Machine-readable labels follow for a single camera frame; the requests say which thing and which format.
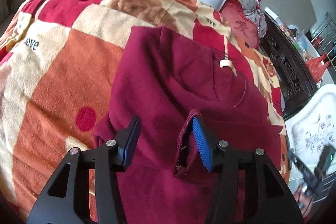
metal screw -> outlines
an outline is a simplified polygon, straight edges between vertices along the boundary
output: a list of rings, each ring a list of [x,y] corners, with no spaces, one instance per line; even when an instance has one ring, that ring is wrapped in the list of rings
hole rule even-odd
[[[73,147],[70,149],[70,154],[71,155],[74,155],[74,154],[77,154],[79,152],[79,149],[77,147]]]
[[[229,143],[227,141],[219,141],[219,146],[221,147],[227,147],[229,145]]]
[[[116,142],[115,140],[108,140],[108,141],[106,142],[106,145],[107,145],[107,146],[114,146],[116,143],[117,143],[117,142]]]
[[[258,155],[263,155],[263,154],[265,154],[265,151],[262,150],[261,148],[257,148],[255,151],[256,151],[256,153],[257,153]]]

carved wooden panel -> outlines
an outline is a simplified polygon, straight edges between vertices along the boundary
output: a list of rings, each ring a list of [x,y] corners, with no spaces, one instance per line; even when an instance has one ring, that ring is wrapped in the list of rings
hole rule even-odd
[[[297,113],[316,92],[317,86],[305,63],[283,32],[266,18],[268,31],[260,47],[271,59],[278,73],[285,100],[284,119]]]

black device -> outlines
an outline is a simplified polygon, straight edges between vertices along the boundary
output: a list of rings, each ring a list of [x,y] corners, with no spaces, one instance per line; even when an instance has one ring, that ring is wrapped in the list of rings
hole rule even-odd
[[[90,220],[89,169],[95,169],[99,223],[127,223],[116,172],[131,164],[140,129],[140,118],[133,116],[114,140],[92,150],[70,149],[42,189],[27,224],[95,224]]]
[[[312,196],[314,193],[320,193],[322,191],[322,181],[335,157],[335,152],[336,149],[332,145],[326,145],[322,150],[320,160],[314,169],[314,173],[294,154],[293,148],[287,152],[288,158],[303,175],[304,184],[302,191],[306,196]],[[298,206],[300,209],[303,208],[303,204],[300,202],[298,202]]]
[[[126,171],[131,164],[140,127],[139,117],[134,116],[114,140],[93,150],[70,149],[37,198],[28,224],[95,224],[90,220],[88,169],[95,169],[98,222],[127,224],[116,172]],[[246,185],[244,215],[237,223],[304,223],[292,193],[262,149],[234,149],[218,140],[200,116],[193,118],[193,133],[203,165],[219,174],[206,224],[234,222],[239,170],[245,170]]]

bed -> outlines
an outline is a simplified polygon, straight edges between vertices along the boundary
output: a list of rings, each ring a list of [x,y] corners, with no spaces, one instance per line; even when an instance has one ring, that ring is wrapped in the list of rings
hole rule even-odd
[[[259,1],[228,0],[220,13],[196,0],[24,2],[0,39],[0,190],[7,202],[25,220],[64,154],[93,147],[92,130],[108,108],[133,26],[165,26],[235,52],[267,102],[268,122],[283,127],[279,170],[288,181],[278,78],[269,58],[253,48],[266,32]],[[246,34],[236,22],[254,31]],[[89,189],[93,200],[92,174]]]

maroon sweatshirt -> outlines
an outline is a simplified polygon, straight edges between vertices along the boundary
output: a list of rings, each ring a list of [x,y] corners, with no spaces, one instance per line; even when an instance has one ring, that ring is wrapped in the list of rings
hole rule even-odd
[[[241,57],[238,51],[229,57],[235,76],[220,68],[223,52],[166,27],[132,27],[108,112],[93,130],[98,146],[132,115],[142,120],[132,165],[118,173],[129,224],[204,223],[216,175],[202,165],[193,115],[237,149],[262,148],[279,167],[282,127],[268,122],[267,102],[241,73]]]

